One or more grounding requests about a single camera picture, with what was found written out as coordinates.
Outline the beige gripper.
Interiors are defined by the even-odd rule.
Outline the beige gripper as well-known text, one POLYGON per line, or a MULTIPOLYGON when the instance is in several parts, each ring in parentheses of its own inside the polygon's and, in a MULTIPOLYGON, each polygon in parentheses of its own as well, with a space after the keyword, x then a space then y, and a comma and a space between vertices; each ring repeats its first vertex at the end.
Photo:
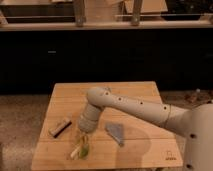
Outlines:
MULTIPOLYGON (((85 133, 94 132, 97 129, 100 115, 100 108, 92 105, 87 105, 78 119, 78 128, 85 133)), ((70 157, 72 159, 80 159, 79 152, 81 147, 81 157, 87 157, 87 155, 89 154, 89 137, 85 133, 82 133, 78 138, 77 144, 70 154, 70 157)))

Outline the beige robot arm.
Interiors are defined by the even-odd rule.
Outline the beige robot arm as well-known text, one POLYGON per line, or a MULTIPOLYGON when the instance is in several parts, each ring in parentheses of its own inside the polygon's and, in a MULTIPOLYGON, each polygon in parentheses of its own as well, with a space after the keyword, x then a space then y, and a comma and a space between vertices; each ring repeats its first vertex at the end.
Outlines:
POLYGON ((78 128, 93 133, 101 114, 112 108, 182 136, 186 140, 182 171, 213 171, 213 104, 192 109, 116 95, 109 88, 91 87, 78 128))

